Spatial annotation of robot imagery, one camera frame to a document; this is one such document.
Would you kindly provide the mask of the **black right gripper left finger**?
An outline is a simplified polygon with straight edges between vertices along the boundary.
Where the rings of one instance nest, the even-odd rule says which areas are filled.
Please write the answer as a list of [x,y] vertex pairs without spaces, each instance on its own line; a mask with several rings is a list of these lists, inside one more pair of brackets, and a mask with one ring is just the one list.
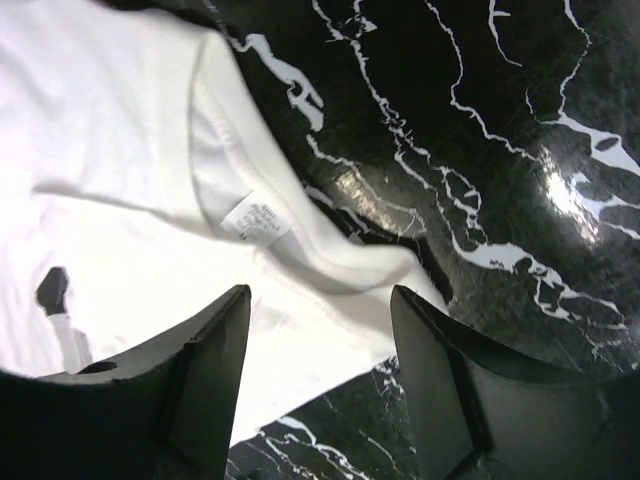
[[237,285],[76,374],[1,376],[5,479],[221,479],[251,312]]

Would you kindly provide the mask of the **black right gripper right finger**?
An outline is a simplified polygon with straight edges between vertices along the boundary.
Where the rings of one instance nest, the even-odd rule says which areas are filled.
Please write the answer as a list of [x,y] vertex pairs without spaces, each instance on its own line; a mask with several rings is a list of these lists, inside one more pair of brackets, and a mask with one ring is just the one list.
[[390,301],[425,479],[635,479],[639,376],[596,376],[524,355],[404,286]]

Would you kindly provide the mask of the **white printed t-shirt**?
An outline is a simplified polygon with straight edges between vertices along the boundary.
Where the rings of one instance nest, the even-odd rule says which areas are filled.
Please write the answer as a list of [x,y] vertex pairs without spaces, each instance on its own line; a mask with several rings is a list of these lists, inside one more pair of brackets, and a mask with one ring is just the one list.
[[1,366],[44,377],[173,327],[236,284],[252,313],[233,442],[395,352],[416,256],[307,197],[223,37],[99,1],[1,5]]

